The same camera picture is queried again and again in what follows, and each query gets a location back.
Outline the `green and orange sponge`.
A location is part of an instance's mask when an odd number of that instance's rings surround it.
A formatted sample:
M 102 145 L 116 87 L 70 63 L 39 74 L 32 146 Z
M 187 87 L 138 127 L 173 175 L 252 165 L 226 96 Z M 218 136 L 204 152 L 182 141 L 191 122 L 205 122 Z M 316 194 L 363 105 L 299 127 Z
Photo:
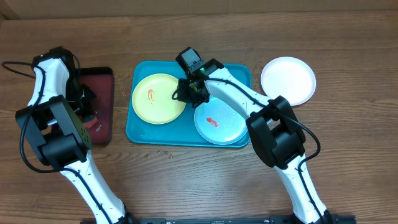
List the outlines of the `green and orange sponge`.
M 84 127 L 87 129 L 90 129 L 98 122 L 98 119 L 95 115 L 79 116 L 79 118 L 80 121 L 83 123 Z

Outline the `light blue plate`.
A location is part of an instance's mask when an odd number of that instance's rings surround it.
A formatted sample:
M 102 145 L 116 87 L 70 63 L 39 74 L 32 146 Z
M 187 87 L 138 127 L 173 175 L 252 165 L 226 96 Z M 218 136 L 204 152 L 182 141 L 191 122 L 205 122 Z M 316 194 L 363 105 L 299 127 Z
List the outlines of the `light blue plate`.
M 211 146 L 238 148 L 249 142 L 245 119 L 213 96 L 195 108 L 193 122 L 199 135 Z

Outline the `yellow-green plate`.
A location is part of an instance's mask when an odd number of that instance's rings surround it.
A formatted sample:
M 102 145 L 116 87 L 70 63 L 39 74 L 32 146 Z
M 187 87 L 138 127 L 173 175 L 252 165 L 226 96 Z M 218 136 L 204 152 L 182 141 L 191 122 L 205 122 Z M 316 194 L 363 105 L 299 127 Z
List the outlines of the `yellow-green plate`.
M 150 124 L 165 124 L 182 114 L 186 103 L 173 100 L 178 79 L 156 73 L 141 80 L 132 94 L 132 107 L 140 119 Z

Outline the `white plate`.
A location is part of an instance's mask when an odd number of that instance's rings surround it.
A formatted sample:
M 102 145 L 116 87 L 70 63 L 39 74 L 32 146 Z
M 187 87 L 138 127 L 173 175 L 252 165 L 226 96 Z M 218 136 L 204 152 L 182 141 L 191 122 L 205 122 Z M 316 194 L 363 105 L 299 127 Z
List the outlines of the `white plate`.
M 263 68 L 261 86 L 268 97 L 283 96 L 291 106 L 298 106 L 313 96 L 317 81 L 315 73 L 304 61 L 278 57 Z

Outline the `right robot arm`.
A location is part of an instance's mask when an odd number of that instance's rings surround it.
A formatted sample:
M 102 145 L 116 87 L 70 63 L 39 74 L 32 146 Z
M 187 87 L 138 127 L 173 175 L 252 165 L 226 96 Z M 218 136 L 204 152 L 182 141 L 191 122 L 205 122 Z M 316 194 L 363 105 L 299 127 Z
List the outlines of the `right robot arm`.
M 331 213 L 319 198 L 307 169 L 305 136 L 317 145 L 316 135 L 297 117 L 282 96 L 271 99 L 237 80 L 219 61 L 204 61 L 191 47 L 180 52 L 176 62 L 186 77 L 179 80 L 173 99 L 194 107 L 215 97 L 241 115 L 253 149 L 266 166 L 274 168 L 289 194 L 296 223 L 333 223 Z

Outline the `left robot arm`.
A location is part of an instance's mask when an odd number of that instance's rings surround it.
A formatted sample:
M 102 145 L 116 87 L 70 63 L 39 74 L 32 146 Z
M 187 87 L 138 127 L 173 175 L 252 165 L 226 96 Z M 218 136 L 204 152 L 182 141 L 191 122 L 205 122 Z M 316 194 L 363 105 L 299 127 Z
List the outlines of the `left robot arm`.
M 81 68 L 76 56 L 63 47 L 34 57 L 30 67 L 35 87 L 27 107 L 16 111 L 21 129 L 20 153 L 25 164 L 27 141 L 46 173 L 66 177 L 87 203 L 96 223 L 133 223 L 134 218 L 98 170 L 94 143 L 111 138 L 113 72 L 109 67 Z

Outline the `black red-lined water tray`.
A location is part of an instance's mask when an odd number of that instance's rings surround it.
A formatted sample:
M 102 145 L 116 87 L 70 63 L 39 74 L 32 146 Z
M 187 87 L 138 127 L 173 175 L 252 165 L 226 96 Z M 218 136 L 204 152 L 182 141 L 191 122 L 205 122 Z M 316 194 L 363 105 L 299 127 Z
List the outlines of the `black red-lined water tray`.
M 80 70 L 80 85 L 87 85 L 96 95 L 91 102 L 93 114 L 98 122 L 88 131 L 91 142 L 106 145 L 112 136 L 114 77 L 109 67 L 82 68 Z

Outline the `teal plastic serving tray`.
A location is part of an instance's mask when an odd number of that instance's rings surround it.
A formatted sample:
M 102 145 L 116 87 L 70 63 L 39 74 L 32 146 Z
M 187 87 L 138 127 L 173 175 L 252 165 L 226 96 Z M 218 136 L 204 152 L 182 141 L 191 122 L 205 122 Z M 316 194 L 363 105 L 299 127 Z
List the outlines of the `teal plastic serving tray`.
M 137 84 L 145 77 L 156 73 L 166 73 L 177 79 L 185 77 L 185 72 L 177 62 L 143 61 L 134 70 L 130 103 L 132 103 L 133 90 Z M 208 141 L 199 135 L 193 122 L 194 112 L 195 108 L 190 103 L 186 103 L 184 111 L 175 120 L 165 124 L 150 124 L 140 119 L 134 112 L 132 104 L 130 104 L 126 134 L 135 143 L 220 147 L 209 145 Z

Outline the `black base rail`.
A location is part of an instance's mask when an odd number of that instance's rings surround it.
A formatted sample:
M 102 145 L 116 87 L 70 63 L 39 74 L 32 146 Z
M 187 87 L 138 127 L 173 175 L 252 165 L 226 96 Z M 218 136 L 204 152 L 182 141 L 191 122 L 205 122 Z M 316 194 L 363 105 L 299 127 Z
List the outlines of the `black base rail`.
M 332 214 L 326 218 L 327 222 L 333 224 L 357 224 L 355 216 L 340 216 Z M 127 221 L 117 223 L 133 224 L 293 224 L 302 223 L 294 215 L 274 215 L 267 218 L 230 218 L 230 219 L 179 219 L 167 220 L 164 218 L 127 218 Z

